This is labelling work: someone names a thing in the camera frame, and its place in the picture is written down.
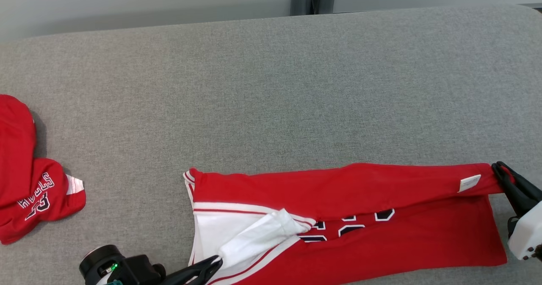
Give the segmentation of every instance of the white stripe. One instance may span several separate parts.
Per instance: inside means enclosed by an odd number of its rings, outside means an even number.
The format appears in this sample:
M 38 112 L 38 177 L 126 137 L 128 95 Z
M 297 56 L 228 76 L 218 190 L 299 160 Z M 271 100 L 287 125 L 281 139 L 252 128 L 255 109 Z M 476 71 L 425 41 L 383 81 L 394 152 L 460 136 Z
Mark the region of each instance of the white stripe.
M 386 218 L 378 218 L 378 213 L 380 213 L 380 212 L 377 212 L 377 213 L 374 214 L 374 220 L 375 221 L 389 221 L 389 219 L 395 214 L 395 209 L 394 208 L 391 209 L 391 214 Z
M 66 192 L 66 195 L 79 193 L 85 189 L 81 179 L 71 177 L 70 175 L 66 175 L 66 179 L 68 179 L 68 191 Z
M 184 179 L 184 185 L 186 186 L 186 192 L 188 192 L 188 197 L 190 198 L 190 204 L 192 205 L 192 210 L 194 209 L 194 195 L 192 195 L 192 190 L 195 190 L 196 187 L 193 183 L 188 181 L 187 179 Z
M 327 238 L 325 237 L 325 235 L 298 235 L 298 237 L 299 237 L 300 239 L 303 239 L 304 237 L 323 238 L 324 241 L 327 241 Z M 321 242 L 321 241 L 306 241 L 306 240 L 304 240 L 304 239 L 303 239 L 303 241 L 304 241 L 305 243 Z
M 194 176 L 192 176 L 192 174 L 190 174 L 190 170 L 186 171 L 185 174 L 186 174 L 186 175 L 188 176 L 188 178 L 190 178 L 193 182 L 196 182 L 196 179 L 194 178 Z
M 196 257 L 196 249 L 198 248 L 198 246 L 201 244 L 200 243 L 200 238 L 199 238 L 199 226 L 198 226 L 198 219 L 196 218 L 196 216 L 194 216 L 194 225 L 195 225 L 195 229 L 194 229 L 194 241 L 192 242 L 192 252 L 190 253 L 190 260 L 188 262 L 188 266 L 192 265 L 192 264 L 195 264 L 196 263 L 196 260 L 195 260 L 195 257 Z
M 253 266 L 252 268 L 250 268 L 246 272 L 244 272 L 244 273 L 242 273 L 240 275 L 237 275 L 235 277 L 231 277 L 231 278 L 228 278 L 228 279 L 222 279 L 222 280 L 220 280 L 220 281 L 218 281 L 216 283 L 213 283 L 213 285 L 229 285 L 229 284 L 239 282 L 239 281 L 241 281 L 243 279 L 246 279 L 247 277 L 250 277 L 251 275 L 257 273 L 258 270 L 262 269 L 267 264 L 269 264 L 272 260 L 274 260 L 281 253 L 283 253 L 286 249 L 290 248 L 292 245 L 297 243 L 299 240 L 300 240 L 300 238 L 298 238 L 297 236 L 293 236 L 293 237 L 285 240 L 284 242 L 279 244 L 277 247 L 275 247 L 273 250 L 271 250 L 271 252 L 269 252 L 265 256 L 265 258 L 263 258 L 258 264 L 256 264 L 255 266 Z M 227 277 L 229 275 L 236 275 L 236 274 L 242 272 L 243 270 L 245 270 L 247 267 L 252 266 L 260 258 L 261 258 L 261 256 L 259 256 L 259 257 L 255 258 L 254 260 L 252 260 L 252 262 L 250 262 L 250 264 L 248 264 L 246 266 L 242 266 L 242 267 L 240 267 L 238 269 L 233 269 L 235 267 L 234 266 L 234 267 L 231 267 L 229 269 L 219 270 L 211 278 L 211 280 L 209 280 L 209 283 L 212 283 L 213 280 L 215 280 L 215 279 L 220 279 L 220 278 L 223 278 L 223 277 Z
M 262 218 L 264 216 L 263 213 L 246 213 L 246 212 L 223 212 L 223 211 L 215 211 L 215 210 L 199 210 L 199 211 L 196 211 L 194 212 L 194 215 L 197 215 L 197 216 L 217 216 L 217 215 L 220 215 L 220 216 L 252 216 L 252 217 L 257 217 L 257 218 Z
M 191 183 L 195 182 L 194 178 L 190 176 L 190 173 L 188 171 L 184 172 L 183 177 L 184 180 L 190 181 Z
M 278 210 L 275 210 L 273 208 L 268 208 L 264 206 L 256 206 L 256 205 L 247 205 L 247 204 L 236 204 L 233 202 L 194 202 L 194 210 L 195 209 L 201 209 L 201 210 L 241 210 L 241 211 L 247 211 L 247 212 L 259 212 L 259 213 L 273 213 L 278 212 Z M 308 217 L 302 217 L 295 214 L 290 214 L 293 219 L 297 221 L 305 221 L 306 223 L 309 223 L 310 225 L 316 224 L 316 221 L 312 218 Z

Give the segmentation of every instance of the white fabric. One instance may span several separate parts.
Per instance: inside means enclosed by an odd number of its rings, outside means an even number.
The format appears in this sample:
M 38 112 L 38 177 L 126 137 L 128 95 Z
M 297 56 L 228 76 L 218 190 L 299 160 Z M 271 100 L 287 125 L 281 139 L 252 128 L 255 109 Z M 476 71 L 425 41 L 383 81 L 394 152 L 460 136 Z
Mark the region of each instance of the white fabric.
M 66 178 L 68 179 L 68 191 L 66 192 L 66 195 L 79 193 L 85 189 L 81 179 L 77 179 L 70 175 L 66 175 Z
M 197 188 L 190 172 L 184 173 L 196 226 L 189 265 L 214 255 L 221 269 L 209 283 L 227 285 L 256 273 L 300 241 L 299 233 L 316 223 L 312 218 L 289 214 L 285 209 L 219 202 L 194 202 Z
M 306 231 L 285 209 L 266 214 L 218 249 L 223 268 L 266 252 L 286 239 Z

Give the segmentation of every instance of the white trim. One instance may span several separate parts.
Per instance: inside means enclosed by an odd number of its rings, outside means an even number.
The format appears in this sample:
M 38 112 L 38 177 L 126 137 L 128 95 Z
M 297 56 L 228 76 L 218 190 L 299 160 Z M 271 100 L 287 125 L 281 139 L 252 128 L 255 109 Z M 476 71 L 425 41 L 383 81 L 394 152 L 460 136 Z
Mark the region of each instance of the white trim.
M 190 174 L 190 170 L 186 171 L 185 174 L 188 177 L 188 179 L 190 179 L 190 181 L 192 181 L 193 183 L 196 182 L 196 179 L 194 178 L 194 176 L 192 176 L 192 174 Z
M 66 175 L 66 178 L 68 179 L 68 191 L 66 192 L 66 195 L 79 193 L 85 189 L 85 187 L 83 187 L 83 181 L 81 179 L 77 179 L 70 175 Z
M 192 191 L 196 189 L 196 186 L 188 181 L 187 179 L 184 179 L 184 185 L 186 186 L 186 192 L 188 192 L 188 198 L 190 198 L 190 204 L 192 205 L 192 210 L 194 209 L 194 194 L 192 194 Z
M 360 228 L 364 228 L 365 225 L 346 225 L 344 227 L 342 227 L 341 229 L 339 229 L 339 231 L 337 231 L 337 234 L 339 235 L 339 237 L 341 237 L 341 234 L 340 232 L 344 229 L 348 229 L 348 228 L 356 228 L 356 229 L 360 229 Z
M 305 243 L 321 242 L 321 241 L 306 241 L 303 239 L 304 237 L 318 237 L 318 238 L 323 238 L 324 241 L 327 241 L 327 237 L 325 235 L 298 235 L 298 238 L 302 239 Z
M 190 175 L 189 171 L 184 172 L 183 177 L 184 177 L 185 181 L 190 181 L 190 183 L 196 183 L 194 177 L 192 177 L 192 175 Z
M 198 219 L 194 216 L 194 240 L 192 241 L 192 252 L 190 252 L 190 258 L 188 260 L 188 266 L 195 264 L 194 258 L 196 256 L 196 244 L 198 242 L 199 230 L 198 230 Z
M 287 240 L 285 240 L 284 242 L 282 242 L 281 244 L 277 245 L 273 250 L 271 250 L 271 252 L 269 252 L 264 258 L 262 258 L 261 256 L 259 257 L 256 257 L 254 258 L 254 260 L 252 260 L 252 262 L 250 262 L 250 264 L 248 264 L 248 266 L 252 266 L 255 262 L 257 262 L 258 260 L 260 260 L 260 262 L 258 262 L 258 264 L 256 264 L 255 266 L 253 266 L 252 268 L 250 268 L 249 270 L 247 270 L 246 272 L 240 274 L 240 275 L 237 275 L 235 277 L 229 277 L 228 279 L 222 279 L 220 281 L 217 281 L 215 282 L 214 280 L 215 279 L 221 279 L 223 277 L 228 277 L 229 275 L 236 275 L 240 272 L 242 272 L 244 269 L 246 269 L 246 266 L 244 267 L 240 267 L 238 269 L 235 269 L 233 271 L 229 271 L 231 269 L 225 269 L 225 270 L 219 270 L 208 282 L 209 285 L 230 285 L 230 284 L 234 284 L 234 283 L 237 283 L 243 279 L 246 279 L 247 277 L 250 277 L 251 275 L 255 274 L 256 272 L 258 272 L 258 270 L 262 269 L 263 267 L 265 267 L 267 264 L 269 264 L 272 260 L 274 260 L 277 256 L 279 256 L 281 253 L 283 253 L 286 249 L 290 248 L 291 246 L 293 246 L 294 244 L 296 244 L 298 241 L 300 241 L 301 239 L 298 238 L 297 236 L 293 236 Z
M 389 221 L 391 219 L 391 217 L 395 214 L 395 209 L 394 208 L 391 209 L 391 214 L 386 218 L 378 218 L 378 215 L 377 215 L 378 213 L 380 213 L 380 212 L 376 212 L 374 214 L 374 220 L 375 221 Z
M 320 221 L 320 223 L 322 223 L 322 225 L 323 225 L 324 227 L 319 228 L 318 225 L 317 225 L 317 223 L 314 223 L 314 225 L 313 225 L 311 228 L 316 229 L 316 230 L 325 230 L 325 229 L 326 229 L 326 222 L 325 222 L 325 221 Z
M 341 218 L 343 221 L 356 221 L 357 217 L 354 215 L 352 218 Z
M 198 210 L 194 212 L 194 216 L 216 216 L 216 214 L 224 214 L 225 216 L 235 216 L 235 215 L 242 215 L 242 216 L 252 216 L 257 218 L 262 218 L 265 214 L 263 213 L 244 213 L 244 212 L 228 212 L 228 211 L 215 211 L 215 210 Z
M 241 213 L 240 211 L 246 211 L 247 213 L 257 212 L 257 213 L 263 213 L 263 214 L 278 212 L 278 210 L 275 210 L 273 208 L 268 208 L 264 206 L 256 206 L 256 205 L 247 205 L 247 204 L 236 204 L 233 202 L 194 202 L 194 210 L 234 210 L 234 211 L 239 211 L 238 213 Z M 302 217 L 302 216 L 291 214 L 291 213 L 290 215 L 296 221 L 309 223 L 311 226 L 313 226 L 316 223 L 316 221 L 312 218 Z

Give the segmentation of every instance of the jersey number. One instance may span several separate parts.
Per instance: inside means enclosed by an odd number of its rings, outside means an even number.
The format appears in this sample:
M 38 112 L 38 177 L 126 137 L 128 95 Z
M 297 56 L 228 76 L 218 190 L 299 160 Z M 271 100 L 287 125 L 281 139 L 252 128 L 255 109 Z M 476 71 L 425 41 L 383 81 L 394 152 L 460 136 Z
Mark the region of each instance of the jersey number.
M 27 221 L 30 217 L 33 217 L 34 215 L 36 215 L 36 211 L 43 212 L 44 210 L 47 210 L 49 206 L 50 206 L 49 199 L 47 198 L 47 192 L 45 192 L 39 199 L 39 202 L 36 202 L 32 206 L 32 210 L 30 214 L 28 214 L 28 216 L 25 218 L 25 221 Z
M 391 217 L 395 214 L 395 209 L 391 210 L 382 210 L 381 212 L 377 212 L 374 214 L 374 220 L 375 221 L 389 221 Z M 356 221 L 356 216 L 347 216 L 345 218 L 341 218 L 342 221 Z M 339 237 L 347 234 L 350 231 L 354 231 L 356 229 L 364 228 L 365 225 L 345 225 L 341 229 L 339 229 Z M 325 230 L 326 229 L 326 222 L 325 221 L 318 221 L 314 226 L 314 229 L 318 230 Z M 327 241 L 327 237 L 325 235 L 299 235 L 299 238 L 304 240 L 307 243 L 312 242 L 324 242 Z

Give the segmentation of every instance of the white robot part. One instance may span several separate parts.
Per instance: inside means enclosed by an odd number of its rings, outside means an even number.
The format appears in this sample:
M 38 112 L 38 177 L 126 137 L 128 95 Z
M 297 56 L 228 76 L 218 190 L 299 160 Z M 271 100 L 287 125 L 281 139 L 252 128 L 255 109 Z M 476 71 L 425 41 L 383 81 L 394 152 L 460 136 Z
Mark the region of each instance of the white robot part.
M 110 272 L 108 273 L 107 275 L 103 276 L 103 278 L 101 278 L 100 281 L 98 281 L 98 283 L 96 283 L 96 285 L 106 285 L 108 282 L 107 282 L 107 279 L 109 279 L 110 275 L 112 274 L 113 272 Z
M 534 249 L 540 244 L 542 244 L 542 202 L 517 221 L 508 242 L 510 251 L 519 260 L 531 257 Z

